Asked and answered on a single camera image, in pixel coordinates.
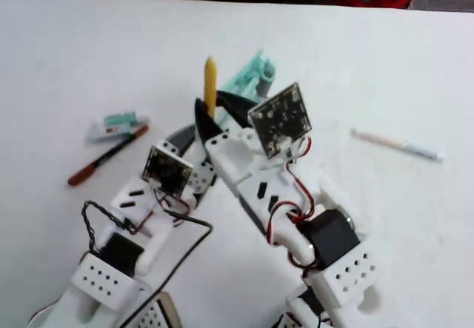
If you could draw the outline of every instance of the yellow object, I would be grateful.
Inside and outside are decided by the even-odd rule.
[[[210,56],[206,60],[204,66],[204,102],[207,106],[207,113],[209,116],[214,117],[214,111],[216,110],[216,97],[217,97],[217,66]]]

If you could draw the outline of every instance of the white table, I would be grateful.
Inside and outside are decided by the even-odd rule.
[[[473,15],[0,0],[0,21],[3,327],[24,327],[68,285],[87,249],[83,201],[108,204],[152,143],[193,120],[206,57],[215,56],[222,84],[260,47],[277,63],[273,92],[300,83],[317,145],[304,161],[325,169],[371,218],[407,315],[420,327],[471,325]],[[85,144],[91,119],[121,110],[149,113],[152,130],[68,188],[73,172],[110,147]],[[350,127],[406,137],[448,159],[434,164],[357,141]],[[167,287],[184,325],[269,327],[298,270],[283,249],[266,245],[222,183],[196,215],[216,231]],[[93,215],[93,223],[98,229],[104,219]],[[156,283],[198,230],[174,235]]]

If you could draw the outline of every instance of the circuit board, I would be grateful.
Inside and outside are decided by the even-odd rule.
[[[151,147],[141,178],[153,188],[180,198],[193,166],[165,149]]]
[[[269,159],[311,130],[298,83],[255,106],[248,117]]]

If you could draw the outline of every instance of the pen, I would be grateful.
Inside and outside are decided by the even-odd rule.
[[[350,133],[357,138],[401,150],[402,152],[419,155],[430,160],[443,161],[445,158],[443,154],[424,149],[418,145],[411,144],[408,141],[397,141],[395,139],[381,137],[373,133],[362,132],[356,128],[352,128]]]
[[[118,143],[114,148],[106,152],[104,155],[97,158],[95,161],[84,167],[83,169],[79,170],[76,174],[71,176],[67,183],[70,186],[77,186],[87,180],[98,167],[100,167],[104,162],[112,158],[116,153],[120,150],[125,148],[128,144],[133,142],[135,139],[143,135],[143,133],[148,131],[148,126],[144,125],[143,127],[139,128],[136,132],[130,134],[125,140]]]

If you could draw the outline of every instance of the robotic arm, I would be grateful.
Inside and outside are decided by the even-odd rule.
[[[286,247],[290,262],[303,269],[313,295],[287,299],[296,320],[317,327],[325,311],[335,327],[399,327],[392,293],[377,284],[372,239],[356,233],[351,206],[319,169],[310,170],[310,187],[299,179],[308,169],[296,161],[308,153],[311,139],[301,151],[310,124],[298,85],[258,105],[225,93],[218,93],[219,103],[235,105],[230,114],[243,128],[223,132],[197,100],[199,137],[217,175],[269,244]]]
[[[301,288],[287,297],[292,322],[323,327],[326,315],[334,327],[401,327],[392,293],[377,282],[371,237],[357,232],[337,187],[320,170],[308,172],[301,159],[311,148],[311,125],[298,85],[260,104],[218,92],[217,105],[232,116],[235,131],[223,131],[196,100],[197,141],[192,126],[152,147],[143,173],[112,201],[114,225],[91,237],[90,253],[43,327],[140,327],[158,310],[147,274],[216,176],[268,243],[287,248],[302,269]],[[184,215],[173,219],[173,212]],[[144,247],[124,235],[130,229],[148,237]]]

